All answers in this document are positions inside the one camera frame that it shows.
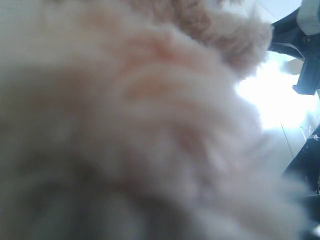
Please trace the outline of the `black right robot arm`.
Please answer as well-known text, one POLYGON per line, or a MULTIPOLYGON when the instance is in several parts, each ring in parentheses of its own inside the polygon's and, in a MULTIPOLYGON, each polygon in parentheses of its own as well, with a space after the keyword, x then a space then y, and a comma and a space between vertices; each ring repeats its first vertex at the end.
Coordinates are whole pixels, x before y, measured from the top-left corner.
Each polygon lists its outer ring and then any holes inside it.
POLYGON ((274 22, 269 51, 302 60, 293 90, 314 95, 320 89, 320 1, 303 0, 299 8, 274 22))

